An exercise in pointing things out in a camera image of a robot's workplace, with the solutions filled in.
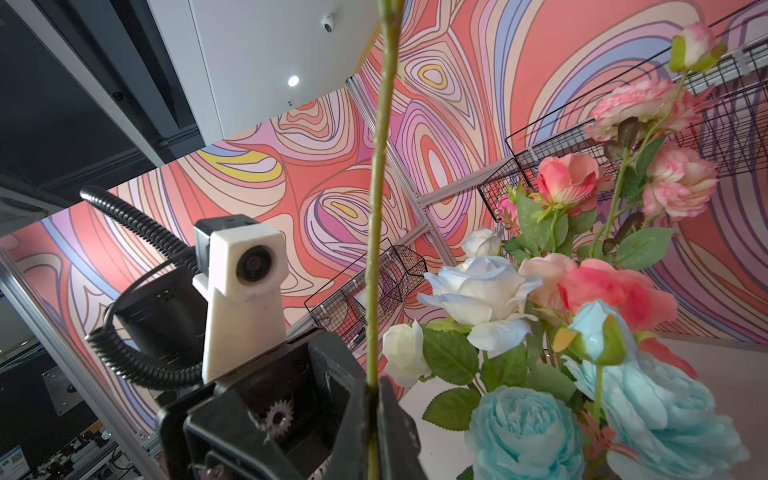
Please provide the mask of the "pale blue rose stem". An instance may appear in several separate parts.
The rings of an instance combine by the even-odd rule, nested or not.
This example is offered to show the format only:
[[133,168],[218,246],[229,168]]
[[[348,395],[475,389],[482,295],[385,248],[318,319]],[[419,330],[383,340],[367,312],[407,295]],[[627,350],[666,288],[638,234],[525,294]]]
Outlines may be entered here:
[[502,243],[499,232],[483,227],[471,232],[462,242],[461,249],[468,258],[502,256]]

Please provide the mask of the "turquoise spray rose stem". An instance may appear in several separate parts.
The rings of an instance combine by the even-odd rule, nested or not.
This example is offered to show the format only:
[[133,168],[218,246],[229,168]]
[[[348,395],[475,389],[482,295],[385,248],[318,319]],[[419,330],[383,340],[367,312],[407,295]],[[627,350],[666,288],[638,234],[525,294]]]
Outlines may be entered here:
[[465,442],[474,479],[729,479],[750,457],[715,397],[642,350],[619,312],[589,302],[557,333],[585,405],[501,386],[473,411]]

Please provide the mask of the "red pink rose stem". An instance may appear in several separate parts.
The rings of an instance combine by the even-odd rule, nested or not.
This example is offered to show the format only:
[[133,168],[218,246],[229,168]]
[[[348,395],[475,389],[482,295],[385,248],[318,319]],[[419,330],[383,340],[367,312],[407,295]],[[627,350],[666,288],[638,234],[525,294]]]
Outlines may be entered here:
[[566,351],[599,367],[634,361],[650,353],[691,377],[696,373],[650,334],[677,314],[675,298],[653,286],[645,275],[586,260],[557,281],[562,309],[570,323],[554,337],[554,350]]

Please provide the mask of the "coral pink rose stem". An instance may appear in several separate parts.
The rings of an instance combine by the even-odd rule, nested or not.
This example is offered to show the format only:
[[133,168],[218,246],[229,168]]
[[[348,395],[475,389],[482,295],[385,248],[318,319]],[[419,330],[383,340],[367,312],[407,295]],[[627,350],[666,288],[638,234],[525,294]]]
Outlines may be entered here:
[[536,189],[519,187],[511,196],[524,247],[533,254],[570,255],[576,235],[593,225],[599,194],[611,182],[587,154],[545,158],[534,178]]

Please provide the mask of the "cream pink rose stem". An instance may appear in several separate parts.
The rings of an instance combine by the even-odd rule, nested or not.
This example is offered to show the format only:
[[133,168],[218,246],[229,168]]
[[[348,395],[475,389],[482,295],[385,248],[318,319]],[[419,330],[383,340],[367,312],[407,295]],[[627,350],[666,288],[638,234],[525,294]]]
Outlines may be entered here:
[[568,273],[576,270],[578,264],[569,256],[561,253],[550,253],[544,257],[534,257],[524,260],[519,273],[525,277],[538,276],[542,285],[529,294],[529,298],[541,307],[561,310],[562,295],[558,282]]

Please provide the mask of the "magenta rose stem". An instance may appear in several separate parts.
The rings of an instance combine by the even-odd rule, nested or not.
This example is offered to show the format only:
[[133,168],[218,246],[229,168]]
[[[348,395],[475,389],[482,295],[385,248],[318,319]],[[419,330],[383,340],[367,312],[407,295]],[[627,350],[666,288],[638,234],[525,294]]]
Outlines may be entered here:
[[[378,108],[376,116],[375,149],[372,157],[369,203],[369,234],[367,243],[366,283],[368,300],[377,302],[377,281],[379,277],[379,245],[383,225],[383,189],[386,166],[386,139],[391,120],[394,81],[397,72],[399,41],[405,2],[403,0],[379,0],[377,2],[381,33],[383,35],[382,80],[379,86]],[[379,319],[374,308],[367,310],[366,328],[366,382],[371,392],[375,410],[375,478],[378,470],[378,441],[376,435],[376,407],[379,389]]]

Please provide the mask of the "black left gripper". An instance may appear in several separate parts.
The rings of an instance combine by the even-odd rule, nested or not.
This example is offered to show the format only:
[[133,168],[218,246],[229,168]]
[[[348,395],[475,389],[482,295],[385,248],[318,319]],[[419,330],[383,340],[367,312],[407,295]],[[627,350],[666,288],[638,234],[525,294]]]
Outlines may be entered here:
[[328,469],[357,380],[365,373],[337,334],[315,328],[283,343],[161,409],[169,478],[308,479]]

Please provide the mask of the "white rose stem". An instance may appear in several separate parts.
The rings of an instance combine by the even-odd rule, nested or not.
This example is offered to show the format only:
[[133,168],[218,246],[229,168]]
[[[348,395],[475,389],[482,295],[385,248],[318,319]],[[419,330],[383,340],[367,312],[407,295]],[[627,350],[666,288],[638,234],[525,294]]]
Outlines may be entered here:
[[424,332],[421,325],[398,324],[383,336],[382,352],[387,360],[385,373],[400,387],[412,388],[432,370],[424,357]]

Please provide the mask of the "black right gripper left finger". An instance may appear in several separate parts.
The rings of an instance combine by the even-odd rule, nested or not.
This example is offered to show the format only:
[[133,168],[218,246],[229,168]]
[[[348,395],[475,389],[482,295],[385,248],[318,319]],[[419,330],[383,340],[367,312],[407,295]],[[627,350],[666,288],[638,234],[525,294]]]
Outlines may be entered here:
[[375,478],[375,410],[365,380],[352,384],[325,479]]

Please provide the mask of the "bright pink rose stem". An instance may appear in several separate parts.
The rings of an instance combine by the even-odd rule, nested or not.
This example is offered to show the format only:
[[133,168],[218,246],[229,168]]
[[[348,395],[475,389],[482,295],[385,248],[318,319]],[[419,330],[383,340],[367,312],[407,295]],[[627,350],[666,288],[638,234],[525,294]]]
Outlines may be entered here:
[[498,212],[502,226],[513,235],[519,235],[521,229],[518,220],[517,205],[509,197],[504,197],[499,201]]

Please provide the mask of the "small pink bud rose stem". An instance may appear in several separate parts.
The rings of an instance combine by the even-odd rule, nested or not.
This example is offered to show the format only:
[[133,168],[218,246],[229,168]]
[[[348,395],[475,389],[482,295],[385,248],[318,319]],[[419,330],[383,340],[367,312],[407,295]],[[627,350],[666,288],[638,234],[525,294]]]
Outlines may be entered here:
[[591,111],[587,136],[620,162],[614,198],[638,207],[644,224],[662,216],[671,221],[694,218],[706,210],[717,184],[716,167],[670,138],[700,123],[718,103],[711,87],[696,94],[686,82],[715,67],[725,52],[709,27],[690,24],[672,41],[669,70],[678,79],[618,87]]

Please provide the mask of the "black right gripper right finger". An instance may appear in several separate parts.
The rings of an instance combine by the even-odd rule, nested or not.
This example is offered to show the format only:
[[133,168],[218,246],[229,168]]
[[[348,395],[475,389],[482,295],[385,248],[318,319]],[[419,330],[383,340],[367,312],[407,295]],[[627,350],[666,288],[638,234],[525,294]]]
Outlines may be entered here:
[[389,378],[379,381],[376,435],[380,479],[427,479],[419,461],[421,442],[415,420],[400,406]]

